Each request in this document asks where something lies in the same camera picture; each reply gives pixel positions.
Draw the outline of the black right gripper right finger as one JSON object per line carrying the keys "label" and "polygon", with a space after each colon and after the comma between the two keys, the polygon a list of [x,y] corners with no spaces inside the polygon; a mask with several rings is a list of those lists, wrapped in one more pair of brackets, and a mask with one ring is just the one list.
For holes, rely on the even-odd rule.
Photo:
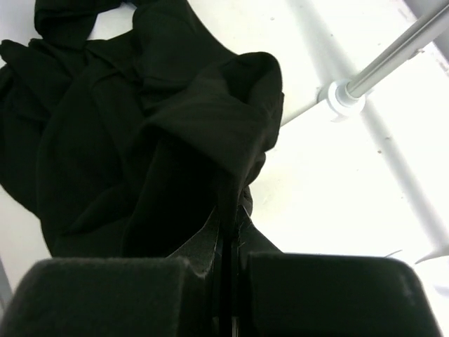
{"label": "black right gripper right finger", "polygon": [[239,336],[440,336],[413,269],[393,258],[284,253],[237,213]]}

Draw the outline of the white metal clothes rack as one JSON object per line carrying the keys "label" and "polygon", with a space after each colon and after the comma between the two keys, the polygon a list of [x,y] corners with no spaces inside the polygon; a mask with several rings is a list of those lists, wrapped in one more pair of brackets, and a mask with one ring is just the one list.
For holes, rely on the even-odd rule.
{"label": "white metal clothes rack", "polygon": [[281,130],[295,246],[320,253],[399,248],[421,263],[448,255],[448,73],[432,41],[440,1],[412,25],[381,1],[294,1],[324,87]]}

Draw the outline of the black shirt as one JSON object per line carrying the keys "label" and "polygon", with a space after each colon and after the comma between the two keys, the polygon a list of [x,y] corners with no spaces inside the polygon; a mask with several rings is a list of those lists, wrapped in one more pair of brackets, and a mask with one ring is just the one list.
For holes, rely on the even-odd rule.
{"label": "black shirt", "polygon": [[213,210],[233,235],[283,111],[269,53],[225,48],[186,1],[38,1],[39,37],[1,42],[1,185],[58,258],[166,256]]}

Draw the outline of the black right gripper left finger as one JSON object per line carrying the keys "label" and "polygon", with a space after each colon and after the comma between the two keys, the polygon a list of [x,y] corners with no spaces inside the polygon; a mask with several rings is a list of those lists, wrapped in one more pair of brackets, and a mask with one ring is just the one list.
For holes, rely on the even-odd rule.
{"label": "black right gripper left finger", "polygon": [[167,211],[129,233],[120,258],[35,264],[2,336],[219,336],[221,213]]}

